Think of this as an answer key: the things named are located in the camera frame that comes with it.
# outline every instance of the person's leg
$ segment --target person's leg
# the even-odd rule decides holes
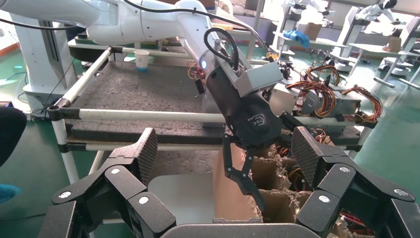
[[[12,154],[26,127],[26,116],[16,108],[0,108],[0,167]]]
[[[12,154],[26,127],[26,116],[15,108],[0,108],[0,167]],[[19,194],[21,189],[0,184],[0,203]]]

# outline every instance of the white cup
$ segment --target white cup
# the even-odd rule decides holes
[[[137,71],[147,71],[147,64],[149,62],[149,52],[145,50],[135,50],[134,56],[136,57]]]

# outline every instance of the electronic component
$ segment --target electronic component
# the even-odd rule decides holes
[[[336,98],[335,109],[331,113],[330,117],[335,117],[336,115],[350,115],[353,114],[360,105],[361,100],[358,99],[355,95],[355,92],[350,92],[346,95],[341,92],[334,91]],[[325,130],[329,133],[341,133],[344,130],[345,126],[341,125],[329,125],[325,127]]]
[[[302,110],[300,111],[303,115],[309,115],[316,109],[322,107],[322,95],[318,95],[314,90],[309,90],[306,94],[306,99],[303,101]]]
[[[285,85],[277,83],[273,88],[270,97],[270,108],[276,116],[283,112],[292,113],[296,101],[299,97],[299,89],[287,89]]]

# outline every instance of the cardboard box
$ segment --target cardboard box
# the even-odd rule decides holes
[[[398,53],[401,51],[401,38],[391,36],[388,45],[382,48],[384,51]]]
[[[315,23],[310,22],[308,23],[308,25],[306,25],[303,33],[309,36],[310,40],[316,41],[321,28],[322,28],[321,24],[315,24]]]
[[[295,192],[289,189],[291,182],[285,176],[286,168],[296,164],[294,159],[280,158],[270,150],[260,152],[265,158],[254,158],[250,176],[263,196],[267,208],[261,212],[251,196],[243,195],[239,186],[224,174],[222,152],[214,160],[213,189],[215,218],[220,220],[248,221],[251,223],[295,223],[296,215],[312,192]],[[233,167],[240,170],[245,152],[231,144]],[[329,238],[347,238],[347,226],[337,220]]]

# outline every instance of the white robotic arm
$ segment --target white robotic arm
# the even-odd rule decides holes
[[[356,14],[355,18],[357,20],[376,21],[380,15],[384,14],[391,23],[396,23],[398,20],[394,19],[391,12],[396,4],[397,0],[386,0],[381,4],[367,6]]]
[[[325,7],[322,7],[319,4],[319,0],[284,0],[281,4],[281,6],[292,7],[292,11],[296,14],[301,14],[304,8],[306,8],[308,5],[312,6],[318,12],[321,12],[323,15],[330,15],[335,13],[335,11],[327,11]]]
[[[133,3],[160,10],[206,11],[196,0],[180,0],[175,5],[156,0],[134,0]],[[180,37],[184,49],[206,73],[214,69],[214,55],[204,44],[204,33],[211,28],[211,23],[204,15],[147,12],[121,0],[0,0],[0,9],[29,18],[77,24],[86,28],[89,38],[101,45]],[[213,46],[216,39],[217,34],[211,33],[209,44]]]

